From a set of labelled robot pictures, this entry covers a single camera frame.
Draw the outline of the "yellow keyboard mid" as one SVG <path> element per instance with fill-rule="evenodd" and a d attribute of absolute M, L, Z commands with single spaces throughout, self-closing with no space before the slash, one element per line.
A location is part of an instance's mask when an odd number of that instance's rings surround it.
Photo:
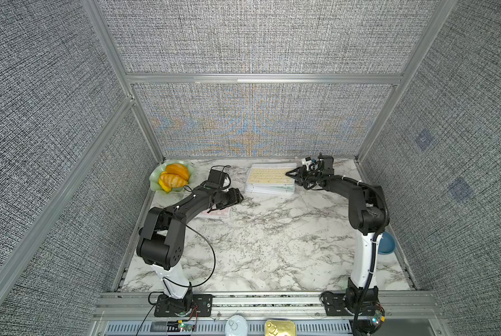
<path fill-rule="evenodd" d="M 291 186 L 294 180 L 286 174 L 298 166 L 294 162 L 257 163 L 250 167 L 247 184 L 253 186 Z"/>

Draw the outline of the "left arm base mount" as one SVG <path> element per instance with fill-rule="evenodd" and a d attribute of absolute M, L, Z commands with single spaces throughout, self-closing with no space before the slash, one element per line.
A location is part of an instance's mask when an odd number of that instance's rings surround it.
<path fill-rule="evenodd" d="M 158 296 L 155 303 L 154 317 L 190 319 L 194 317 L 210 317 L 214 297 L 209 294 L 187 295 L 183 299 L 170 298 L 165 294 Z"/>

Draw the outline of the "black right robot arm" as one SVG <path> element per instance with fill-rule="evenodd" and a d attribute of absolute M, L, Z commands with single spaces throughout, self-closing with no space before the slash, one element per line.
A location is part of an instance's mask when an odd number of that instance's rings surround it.
<path fill-rule="evenodd" d="M 348 221 L 356 237 L 354 269 L 348 278 L 344 304 L 352 314 L 377 305 L 376 259 L 382 234 L 390 223 L 382 188 L 337 175 L 333 164 L 324 159 L 306 162 L 285 175 L 306 190 L 326 191 L 348 200 Z"/>

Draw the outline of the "pink keyboard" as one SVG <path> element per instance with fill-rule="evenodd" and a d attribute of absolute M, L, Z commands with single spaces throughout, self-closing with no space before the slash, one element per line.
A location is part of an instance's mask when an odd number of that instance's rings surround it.
<path fill-rule="evenodd" d="M 205 210 L 197 215 L 197 218 L 210 218 L 210 219 L 224 219 L 230 217 L 231 208 L 221 210 L 213 209 L 211 211 Z"/>

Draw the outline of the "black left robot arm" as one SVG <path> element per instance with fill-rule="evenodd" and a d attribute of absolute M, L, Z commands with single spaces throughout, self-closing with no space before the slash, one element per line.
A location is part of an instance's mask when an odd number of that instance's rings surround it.
<path fill-rule="evenodd" d="M 192 292 L 193 285 L 180 263 L 189 222 L 203 211 L 223 210 L 243 199 L 237 188 L 223 190 L 208 183 L 197 186 L 176 204 L 148 211 L 144 226 L 139 230 L 137 256 L 156 272 L 168 298 L 183 300 Z"/>

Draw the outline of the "green keyboard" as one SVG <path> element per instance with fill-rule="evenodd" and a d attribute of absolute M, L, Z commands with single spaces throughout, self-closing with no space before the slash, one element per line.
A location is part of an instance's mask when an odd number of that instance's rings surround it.
<path fill-rule="evenodd" d="M 245 187 L 247 193 L 261 195 L 293 195 L 295 186 L 254 186 L 248 185 Z"/>

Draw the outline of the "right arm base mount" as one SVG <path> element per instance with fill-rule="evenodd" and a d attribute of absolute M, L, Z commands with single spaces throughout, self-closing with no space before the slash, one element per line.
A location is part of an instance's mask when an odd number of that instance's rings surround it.
<path fill-rule="evenodd" d="M 373 335 L 385 322 L 385 309 L 379 302 L 377 286 L 366 292 L 363 301 L 360 300 L 362 292 L 362 288 L 348 288 L 345 293 L 325 291 L 319 299 L 327 316 L 353 318 L 350 324 L 354 335 Z"/>

